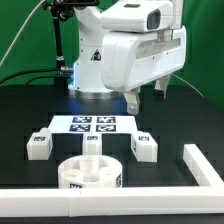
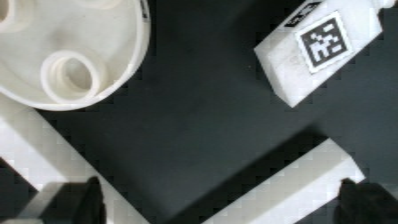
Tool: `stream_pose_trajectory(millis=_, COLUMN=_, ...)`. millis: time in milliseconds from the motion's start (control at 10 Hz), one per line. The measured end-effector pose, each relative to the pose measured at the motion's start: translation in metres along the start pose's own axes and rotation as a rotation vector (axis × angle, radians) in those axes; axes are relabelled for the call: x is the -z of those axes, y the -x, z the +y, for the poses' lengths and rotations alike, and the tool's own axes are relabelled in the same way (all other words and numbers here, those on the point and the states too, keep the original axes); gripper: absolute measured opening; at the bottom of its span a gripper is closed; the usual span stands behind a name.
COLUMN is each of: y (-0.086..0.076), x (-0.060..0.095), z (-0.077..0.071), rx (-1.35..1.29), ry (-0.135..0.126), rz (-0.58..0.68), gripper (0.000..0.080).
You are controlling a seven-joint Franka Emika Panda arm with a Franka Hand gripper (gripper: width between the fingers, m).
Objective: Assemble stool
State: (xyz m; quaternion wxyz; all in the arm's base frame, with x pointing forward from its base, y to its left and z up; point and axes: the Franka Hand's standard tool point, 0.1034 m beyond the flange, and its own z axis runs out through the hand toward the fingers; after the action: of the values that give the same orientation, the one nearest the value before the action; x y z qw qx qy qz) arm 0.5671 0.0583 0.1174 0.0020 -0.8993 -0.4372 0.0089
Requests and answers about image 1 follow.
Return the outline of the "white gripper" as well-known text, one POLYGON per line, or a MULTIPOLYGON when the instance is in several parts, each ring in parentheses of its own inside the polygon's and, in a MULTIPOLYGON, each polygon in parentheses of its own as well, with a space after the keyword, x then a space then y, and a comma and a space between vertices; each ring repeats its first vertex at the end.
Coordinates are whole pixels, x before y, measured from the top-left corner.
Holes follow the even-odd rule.
POLYGON ((159 41, 158 33, 108 32, 102 43, 101 77, 111 90, 125 92, 127 112, 140 110, 140 87, 156 80, 154 97, 164 100, 171 73, 183 68, 186 29, 173 31, 170 41, 159 41))

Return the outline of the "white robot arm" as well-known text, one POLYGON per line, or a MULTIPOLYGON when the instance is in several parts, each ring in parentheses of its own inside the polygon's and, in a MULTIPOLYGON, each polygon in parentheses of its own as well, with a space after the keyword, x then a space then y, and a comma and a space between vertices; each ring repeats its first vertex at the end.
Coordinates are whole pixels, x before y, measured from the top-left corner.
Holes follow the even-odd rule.
POLYGON ((132 115, 145 84, 154 82, 153 95, 163 100, 185 63, 183 6, 184 0, 118 0, 104 11, 77 9, 79 56, 69 92, 86 99, 123 94, 132 115))

